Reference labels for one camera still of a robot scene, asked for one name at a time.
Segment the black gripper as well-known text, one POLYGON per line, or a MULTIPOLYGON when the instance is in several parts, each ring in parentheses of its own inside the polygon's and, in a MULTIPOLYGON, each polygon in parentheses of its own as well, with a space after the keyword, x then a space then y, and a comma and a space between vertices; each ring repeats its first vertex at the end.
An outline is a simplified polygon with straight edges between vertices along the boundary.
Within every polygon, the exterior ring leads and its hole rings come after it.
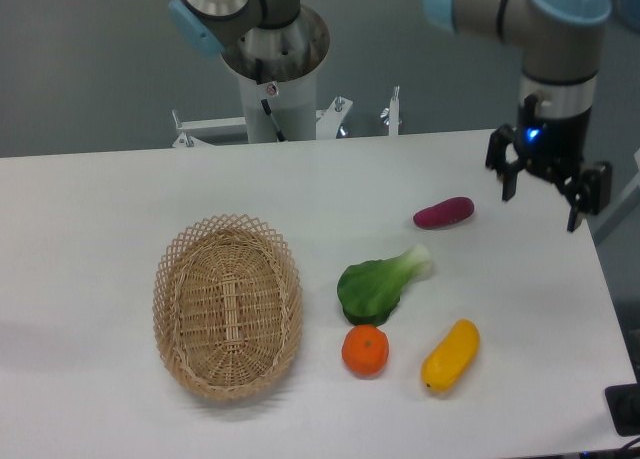
POLYGON ((503 202, 516 194, 522 163, 527 172, 550 183, 564 184, 571 178, 565 188, 570 204, 567 231, 575 232, 586 216, 597 216, 609 205, 613 166, 601 161, 580 169, 590 108, 570 117, 546 118, 537 115, 541 104, 538 95, 529 94, 518 110, 516 134, 508 124, 491 133, 485 167, 502 183, 503 202), (509 161, 507 149, 513 145, 518 158, 509 161))

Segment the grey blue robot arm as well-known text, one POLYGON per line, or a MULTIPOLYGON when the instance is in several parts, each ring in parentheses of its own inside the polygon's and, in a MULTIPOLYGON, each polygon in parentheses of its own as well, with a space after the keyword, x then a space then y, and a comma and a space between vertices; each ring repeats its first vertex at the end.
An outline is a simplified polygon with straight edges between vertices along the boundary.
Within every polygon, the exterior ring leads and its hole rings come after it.
MULTIPOLYGON (((486 165, 511 199, 521 171, 569 203, 568 229, 609 203, 612 168, 588 164, 589 125, 611 0, 422 0, 434 25, 521 48, 514 125, 489 139, 486 165)), ((323 19, 300 0, 171 0, 170 18, 201 55, 237 77, 253 143, 319 137, 316 73, 329 49, 323 19)))

